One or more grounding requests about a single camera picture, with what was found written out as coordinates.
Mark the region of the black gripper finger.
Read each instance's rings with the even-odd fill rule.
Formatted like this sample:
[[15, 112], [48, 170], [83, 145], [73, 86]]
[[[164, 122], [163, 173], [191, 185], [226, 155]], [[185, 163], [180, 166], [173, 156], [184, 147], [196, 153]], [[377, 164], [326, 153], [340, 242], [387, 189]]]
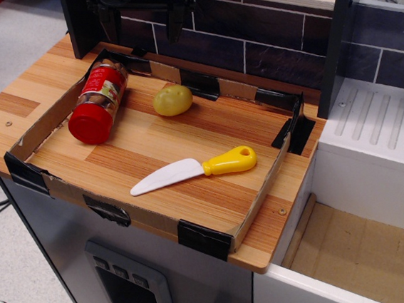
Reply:
[[98, 11], [99, 20], [111, 43], [119, 42], [121, 35], [120, 14], [116, 9], [101, 6]]
[[185, 22], [185, 4], [173, 3], [167, 8], [167, 40], [170, 43], [177, 43]]

